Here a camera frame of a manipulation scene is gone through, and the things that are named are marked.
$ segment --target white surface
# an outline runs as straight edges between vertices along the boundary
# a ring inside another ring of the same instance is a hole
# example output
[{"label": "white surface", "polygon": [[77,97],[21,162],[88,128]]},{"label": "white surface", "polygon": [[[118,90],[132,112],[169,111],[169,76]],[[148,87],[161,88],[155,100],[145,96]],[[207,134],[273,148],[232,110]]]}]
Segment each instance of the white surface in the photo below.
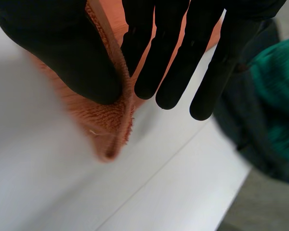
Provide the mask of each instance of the white surface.
[{"label": "white surface", "polygon": [[189,115],[212,52],[177,107],[148,101],[122,154],[101,164],[0,29],[0,231],[213,231],[249,166],[212,119]]}]

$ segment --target finger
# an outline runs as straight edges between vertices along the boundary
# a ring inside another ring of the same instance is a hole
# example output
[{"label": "finger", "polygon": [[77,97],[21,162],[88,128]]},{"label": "finger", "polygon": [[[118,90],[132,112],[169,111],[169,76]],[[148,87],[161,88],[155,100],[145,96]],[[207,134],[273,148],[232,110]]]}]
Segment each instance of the finger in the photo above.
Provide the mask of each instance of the finger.
[{"label": "finger", "polygon": [[122,0],[125,20],[129,30],[121,46],[126,64],[132,76],[148,46],[153,27],[155,0]]},{"label": "finger", "polygon": [[223,7],[216,0],[191,1],[182,45],[156,95],[161,108],[172,109],[178,103],[222,13]]},{"label": "finger", "polygon": [[139,98],[149,99],[158,89],[178,42],[182,19],[188,5],[189,0],[157,0],[156,36],[135,84],[135,93]]},{"label": "finger", "polygon": [[229,11],[226,13],[221,38],[190,106],[194,119],[205,120],[211,116],[240,54],[259,26],[260,22],[238,18]]}]

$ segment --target microfiber towel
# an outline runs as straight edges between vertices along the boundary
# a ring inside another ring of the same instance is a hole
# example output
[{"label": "microfiber towel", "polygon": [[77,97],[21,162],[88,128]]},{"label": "microfiber towel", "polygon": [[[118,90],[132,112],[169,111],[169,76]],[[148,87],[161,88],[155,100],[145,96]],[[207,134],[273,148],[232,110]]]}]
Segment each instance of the microfiber towel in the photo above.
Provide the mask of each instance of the microfiber towel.
[{"label": "microfiber towel", "polygon": [[[135,109],[144,102],[135,96],[133,86],[144,64],[149,47],[146,49],[135,74],[130,78],[119,47],[123,35],[128,29],[121,4],[121,0],[101,0],[100,2],[88,0],[86,6],[86,11],[95,24],[108,55],[122,79],[123,93],[116,103],[100,105],[76,94],[47,65],[36,57],[33,58],[39,69],[50,78],[54,90],[66,105],[68,112],[82,127],[92,142],[95,153],[102,161],[115,159],[122,146],[127,143],[131,133],[132,115]],[[171,62],[182,42],[185,23],[186,19],[184,19],[180,39]],[[208,49],[218,42],[220,28],[221,23],[219,22],[212,33]]]},{"label": "microfiber towel", "polygon": [[258,97],[266,106],[268,137],[289,160],[289,40],[256,56],[250,68]]}]

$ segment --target white panel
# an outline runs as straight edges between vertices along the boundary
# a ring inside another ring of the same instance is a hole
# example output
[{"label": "white panel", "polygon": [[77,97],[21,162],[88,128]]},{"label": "white panel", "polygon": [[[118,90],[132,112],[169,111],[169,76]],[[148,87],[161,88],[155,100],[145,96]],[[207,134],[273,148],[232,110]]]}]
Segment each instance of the white panel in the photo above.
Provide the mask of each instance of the white panel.
[{"label": "white panel", "polygon": [[213,231],[250,167],[210,121],[98,231]]}]

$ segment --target person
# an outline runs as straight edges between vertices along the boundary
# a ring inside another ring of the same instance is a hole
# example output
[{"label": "person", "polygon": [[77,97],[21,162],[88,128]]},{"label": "person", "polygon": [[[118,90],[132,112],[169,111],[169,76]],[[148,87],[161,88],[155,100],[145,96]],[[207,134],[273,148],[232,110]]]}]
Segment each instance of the person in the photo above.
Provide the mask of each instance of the person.
[{"label": "person", "polygon": [[[158,90],[157,104],[163,109],[173,108],[226,9],[220,41],[190,105],[193,118],[207,119],[245,45],[256,35],[261,21],[274,17],[285,1],[122,0],[129,30],[121,49],[130,75],[150,42],[155,12],[157,32],[136,81],[136,95],[149,99]],[[0,0],[0,26],[74,92],[100,104],[112,104],[119,98],[122,85],[85,5],[86,0]],[[186,12],[182,45],[162,81]]]}]

